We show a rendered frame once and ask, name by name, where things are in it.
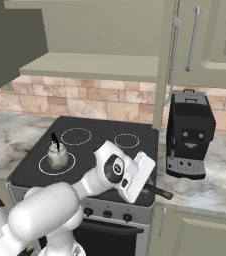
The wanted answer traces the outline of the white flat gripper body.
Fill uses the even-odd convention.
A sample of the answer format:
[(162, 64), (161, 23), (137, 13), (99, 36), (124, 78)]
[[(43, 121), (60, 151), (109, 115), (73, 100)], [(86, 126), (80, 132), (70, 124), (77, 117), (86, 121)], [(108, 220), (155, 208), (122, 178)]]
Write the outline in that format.
[(124, 175), (119, 185), (119, 194), (125, 201), (133, 204), (143, 190), (156, 163), (144, 152), (138, 152), (134, 159), (126, 156), (124, 164)]

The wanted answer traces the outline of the black pan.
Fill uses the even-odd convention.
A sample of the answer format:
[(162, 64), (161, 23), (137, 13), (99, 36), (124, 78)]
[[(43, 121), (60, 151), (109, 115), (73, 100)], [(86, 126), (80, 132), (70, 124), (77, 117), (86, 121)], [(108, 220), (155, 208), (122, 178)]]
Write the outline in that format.
[(150, 192), (153, 192), (154, 194), (157, 194), (167, 200), (171, 200), (173, 198), (173, 194), (171, 192), (162, 190), (160, 188), (157, 188), (155, 186), (145, 184), (144, 187), (149, 190)]

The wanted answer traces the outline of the black and silver stove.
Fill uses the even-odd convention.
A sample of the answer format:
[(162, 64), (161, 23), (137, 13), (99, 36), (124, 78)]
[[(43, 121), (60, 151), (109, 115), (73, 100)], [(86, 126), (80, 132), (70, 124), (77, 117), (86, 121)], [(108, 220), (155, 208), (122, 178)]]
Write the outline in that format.
[[(69, 154), (69, 164), (59, 171), (53, 170), (48, 163), (47, 154), (52, 133), (56, 134)], [(8, 190), (14, 202), (19, 203), (32, 187), (45, 187), (61, 181), (69, 184), (78, 182), (95, 166), (93, 150), (106, 140), (130, 157), (135, 157), (142, 151), (150, 158), (156, 159), (157, 139), (158, 131), (148, 124), (59, 117), (8, 176)], [(93, 209), (93, 214), (89, 217), (84, 214), (84, 219), (119, 223), (124, 221), (124, 214), (131, 214), (130, 222), (148, 225), (151, 231), (154, 199), (152, 192), (143, 190), (136, 202), (129, 204), (115, 189), (111, 189), (82, 201), (84, 209)], [(112, 212), (111, 218), (103, 217), (105, 210)]]

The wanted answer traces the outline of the olive base cabinet door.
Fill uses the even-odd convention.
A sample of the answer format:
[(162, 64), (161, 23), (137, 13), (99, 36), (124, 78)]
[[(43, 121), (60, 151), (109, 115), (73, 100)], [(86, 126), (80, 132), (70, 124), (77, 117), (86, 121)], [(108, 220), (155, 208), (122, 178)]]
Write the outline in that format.
[(163, 235), (158, 236), (163, 206), (154, 207), (149, 256), (226, 256), (226, 219), (167, 208)]

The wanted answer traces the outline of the open olive cabinet door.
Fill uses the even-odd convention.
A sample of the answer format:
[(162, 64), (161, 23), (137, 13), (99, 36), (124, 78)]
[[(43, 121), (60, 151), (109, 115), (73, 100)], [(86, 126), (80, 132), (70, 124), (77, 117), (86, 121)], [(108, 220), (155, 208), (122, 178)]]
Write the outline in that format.
[(172, 47), (174, 46), (175, 29), (174, 19), (178, 16), (180, 0), (165, 0), (163, 9), (163, 22), (161, 31), (161, 42), (159, 48), (159, 63), (156, 81), (156, 93), (153, 114), (153, 128), (161, 128), (165, 91), (168, 82), (168, 73), (171, 70)]

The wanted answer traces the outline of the black coffee machine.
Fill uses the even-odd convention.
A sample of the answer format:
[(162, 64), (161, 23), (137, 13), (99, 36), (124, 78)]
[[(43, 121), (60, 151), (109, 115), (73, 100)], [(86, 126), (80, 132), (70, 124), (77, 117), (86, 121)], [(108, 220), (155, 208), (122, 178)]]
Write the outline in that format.
[(174, 90), (166, 133), (166, 173), (201, 180), (204, 159), (214, 138), (216, 121), (204, 92)]

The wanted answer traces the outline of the black oven door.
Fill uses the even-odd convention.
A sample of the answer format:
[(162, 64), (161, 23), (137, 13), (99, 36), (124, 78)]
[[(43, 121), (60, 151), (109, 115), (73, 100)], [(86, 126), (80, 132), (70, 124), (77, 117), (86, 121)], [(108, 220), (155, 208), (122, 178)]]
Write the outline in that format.
[[(95, 222), (98, 220), (85, 218), (83, 221)], [(150, 231), (148, 225), (126, 223), (125, 221), (113, 224), (140, 228), (144, 232), (136, 235), (116, 235), (79, 226), (73, 231), (73, 234), (76, 241), (83, 247), (86, 256), (147, 256)]]

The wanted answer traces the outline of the open olive wall cabinet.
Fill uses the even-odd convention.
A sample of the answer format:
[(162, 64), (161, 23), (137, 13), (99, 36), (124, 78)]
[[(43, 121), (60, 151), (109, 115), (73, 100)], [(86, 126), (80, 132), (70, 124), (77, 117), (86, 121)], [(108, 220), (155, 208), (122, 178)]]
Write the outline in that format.
[(166, 0), (7, 0), (42, 11), (48, 52), (24, 75), (154, 82)]

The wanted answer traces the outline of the olive wall cabinet door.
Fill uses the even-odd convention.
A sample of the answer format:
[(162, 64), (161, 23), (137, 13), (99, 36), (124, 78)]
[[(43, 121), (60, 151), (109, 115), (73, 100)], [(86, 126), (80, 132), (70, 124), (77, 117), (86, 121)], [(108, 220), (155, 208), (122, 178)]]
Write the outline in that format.
[[(185, 67), (191, 43), (195, 13), (201, 6), (192, 70)], [(181, 37), (175, 68), (177, 85), (226, 88), (226, 0), (180, 0), (178, 18)]]

